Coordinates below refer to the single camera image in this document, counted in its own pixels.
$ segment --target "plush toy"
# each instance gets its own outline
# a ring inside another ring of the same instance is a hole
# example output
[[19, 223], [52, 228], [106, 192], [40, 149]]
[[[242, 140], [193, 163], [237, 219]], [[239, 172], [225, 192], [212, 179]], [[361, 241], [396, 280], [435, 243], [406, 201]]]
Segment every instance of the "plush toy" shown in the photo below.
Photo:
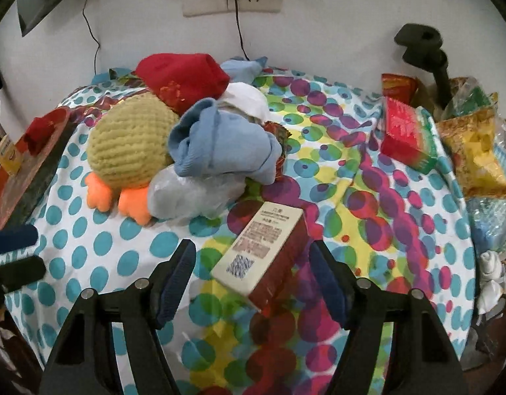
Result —
[[120, 213], [140, 225], [147, 224], [151, 219], [148, 184], [173, 163], [167, 140], [178, 120], [178, 115], [150, 92], [113, 106], [90, 133], [86, 153], [92, 172], [85, 180], [86, 204], [107, 212], [119, 194]]

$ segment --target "wire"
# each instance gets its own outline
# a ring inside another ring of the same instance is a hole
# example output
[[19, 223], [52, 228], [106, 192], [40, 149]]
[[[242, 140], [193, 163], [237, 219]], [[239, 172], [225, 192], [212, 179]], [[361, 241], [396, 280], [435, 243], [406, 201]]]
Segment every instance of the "wire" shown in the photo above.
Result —
[[89, 33], [90, 33], [90, 36], [94, 39], [94, 41], [97, 43], [97, 49], [95, 51], [95, 56], [94, 56], [94, 74], [97, 75], [97, 67], [96, 67], [96, 61], [97, 61], [97, 53], [99, 52], [99, 49], [101, 48], [101, 43], [99, 43], [99, 41], [96, 39], [96, 37], [94, 36], [94, 33], [92, 32], [92, 29], [90, 27], [90, 22], [88, 22], [88, 19], [86, 18], [86, 15], [85, 15], [85, 8], [86, 8], [86, 3], [88, 3], [88, 0], [85, 0], [85, 4], [83, 6], [83, 18], [85, 18], [85, 22], [86, 22], [86, 26], [88, 26], [89, 28]]
[[240, 20], [238, 19], [238, 0], [234, 0], [234, 13], [236, 15], [236, 27], [238, 28], [238, 35], [240, 36], [240, 47], [242, 48], [242, 52], [244, 52], [246, 59], [250, 60], [248, 54], [244, 50], [244, 39], [242, 38], [242, 31], [240, 31]]

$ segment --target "colorful dotted fabric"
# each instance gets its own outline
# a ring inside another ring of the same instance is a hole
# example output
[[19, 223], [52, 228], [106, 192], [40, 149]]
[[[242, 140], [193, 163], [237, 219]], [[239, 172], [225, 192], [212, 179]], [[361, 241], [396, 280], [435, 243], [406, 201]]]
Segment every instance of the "colorful dotted fabric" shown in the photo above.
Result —
[[[273, 120], [291, 133], [283, 179], [271, 186], [249, 182], [241, 201], [218, 219], [157, 221], [147, 227], [116, 208], [106, 214], [88, 209], [84, 184], [90, 129], [106, 110], [92, 107], [108, 93], [115, 97], [111, 87], [122, 96], [109, 103], [142, 89], [104, 84], [76, 91], [63, 102], [76, 108], [83, 122], [33, 213], [39, 241], [0, 257], [2, 263], [35, 254], [46, 263], [43, 281], [6, 298], [42, 363], [82, 289], [124, 289], [189, 238], [198, 250], [194, 274], [176, 317], [157, 334], [181, 393], [320, 393], [347, 332], [331, 320], [307, 256], [298, 259], [270, 318], [210, 276], [265, 200], [304, 209], [310, 235], [323, 238], [357, 276], [391, 291], [422, 289], [461, 355], [472, 316], [475, 259], [462, 193], [439, 140], [437, 170], [422, 175], [380, 154], [379, 95], [279, 69], [266, 69], [254, 85], [267, 95]], [[95, 100], [89, 101], [91, 93]], [[82, 107], [85, 97], [92, 107]], [[113, 331], [125, 394], [135, 395], [122, 327]], [[383, 388], [391, 336], [387, 325], [372, 394]]]

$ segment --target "white wall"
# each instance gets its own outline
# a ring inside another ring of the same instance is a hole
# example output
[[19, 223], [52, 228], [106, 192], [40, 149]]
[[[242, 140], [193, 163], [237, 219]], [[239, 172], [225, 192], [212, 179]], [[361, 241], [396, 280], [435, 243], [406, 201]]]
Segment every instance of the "white wall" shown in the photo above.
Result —
[[[24, 38], [15, 6], [0, 25], [1, 123], [15, 140], [93, 76], [83, 2], [64, 0]], [[180, 0], [89, 0], [87, 14], [102, 43], [99, 72], [135, 67], [154, 52], [207, 52], [218, 61], [240, 54], [233, 13], [186, 19]], [[419, 75], [393, 42], [407, 22], [438, 28], [450, 75], [474, 75], [499, 91], [506, 116], [506, 25], [489, 0], [284, 0], [280, 14], [241, 14], [250, 57], [374, 91], [382, 72]]]

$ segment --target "qr code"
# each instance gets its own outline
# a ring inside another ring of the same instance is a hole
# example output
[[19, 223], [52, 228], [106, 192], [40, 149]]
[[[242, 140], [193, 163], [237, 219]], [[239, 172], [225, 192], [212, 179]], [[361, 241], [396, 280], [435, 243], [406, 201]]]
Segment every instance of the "qr code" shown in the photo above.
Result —
[[231, 273], [234, 277], [238, 279], [244, 279], [244, 276], [251, 269], [251, 266], [254, 264], [254, 260], [251, 258], [244, 257], [243, 255], [238, 254], [231, 264], [227, 267], [227, 273]]

